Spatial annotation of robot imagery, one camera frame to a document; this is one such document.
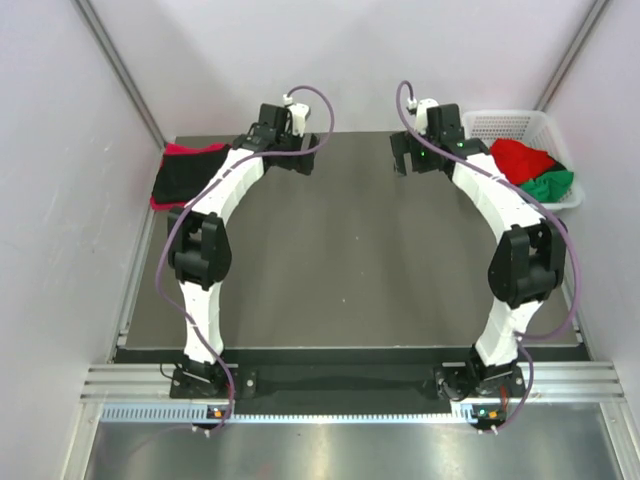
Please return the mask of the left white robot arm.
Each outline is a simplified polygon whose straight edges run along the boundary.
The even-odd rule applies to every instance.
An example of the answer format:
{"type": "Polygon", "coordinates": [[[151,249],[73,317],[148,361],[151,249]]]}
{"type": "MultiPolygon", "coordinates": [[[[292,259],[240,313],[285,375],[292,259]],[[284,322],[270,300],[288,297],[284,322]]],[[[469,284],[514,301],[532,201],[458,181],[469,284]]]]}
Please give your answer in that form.
{"type": "Polygon", "coordinates": [[[215,356],[224,342],[220,333],[220,292],[232,252],[226,232],[233,211],[269,167],[309,175],[312,154],[301,155],[310,107],[286,97],[282,106],[263,104],[258,120],[238,136],[221,167],[205,187],[207,195],[181,223],[168,252],[183,296],[188,321],[184,358],[177,362],[172,395],[195,398],[228,394],[225,370],[215,356]]]}

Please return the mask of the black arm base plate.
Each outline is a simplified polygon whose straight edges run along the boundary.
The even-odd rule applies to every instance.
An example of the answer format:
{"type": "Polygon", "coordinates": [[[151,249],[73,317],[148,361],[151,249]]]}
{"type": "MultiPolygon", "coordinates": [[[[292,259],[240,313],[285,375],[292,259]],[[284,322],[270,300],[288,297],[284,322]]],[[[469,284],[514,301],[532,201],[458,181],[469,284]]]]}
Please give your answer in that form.
{"type": "Polygon", "coordinates": [[[368,400],[384,392],[413,392],[429,401],[462,401],[474,396],[494,396],[497,391],[521,379],[500,376],[482,383],[462,367],[391,365],[388,367],[356,365],[244,366],[234,369],[232,377],[219,367],[201,377],[185,369],[173,372],[169,396],[174,399],[219,399],[234,394],[237,401],[258,401],[277,394],[299,394],[303,403],[311,396],[327,392],[346,401],[349,392],[362,393],[368,400]]]}

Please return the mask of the red t shirt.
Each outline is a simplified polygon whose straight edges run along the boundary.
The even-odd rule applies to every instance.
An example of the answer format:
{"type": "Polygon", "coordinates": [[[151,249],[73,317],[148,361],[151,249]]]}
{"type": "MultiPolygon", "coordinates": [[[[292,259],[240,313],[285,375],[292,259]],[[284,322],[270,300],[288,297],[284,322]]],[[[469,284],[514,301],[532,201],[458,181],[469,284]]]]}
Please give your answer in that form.
{"type": "Polygon", "coordinates": [[[497,139],[489,152],[499,171],[516,186],[539,177],[556,164],[547,152],[530,148],[516,140],[497,139]]]}

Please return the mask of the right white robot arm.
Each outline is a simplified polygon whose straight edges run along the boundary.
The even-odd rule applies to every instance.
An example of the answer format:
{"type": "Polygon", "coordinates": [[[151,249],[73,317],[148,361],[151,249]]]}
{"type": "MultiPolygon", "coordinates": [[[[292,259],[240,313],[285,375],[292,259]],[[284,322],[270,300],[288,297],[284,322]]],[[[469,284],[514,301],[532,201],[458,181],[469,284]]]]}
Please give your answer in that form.
{"type": "Polygon", "coordinates": [[[506,186],[484,142],[466,137],[457,105],[410,97],[407,110],[415,118],[413,129],[390,137],[395,171],[445,174],[496,239],[487,272],[493,303],[486,326],[464,368],[438,373],[438,388],[452,401],[493,395],[514,380],[517,341],[563,281],[566,246],[558,226],[506,186]]]}

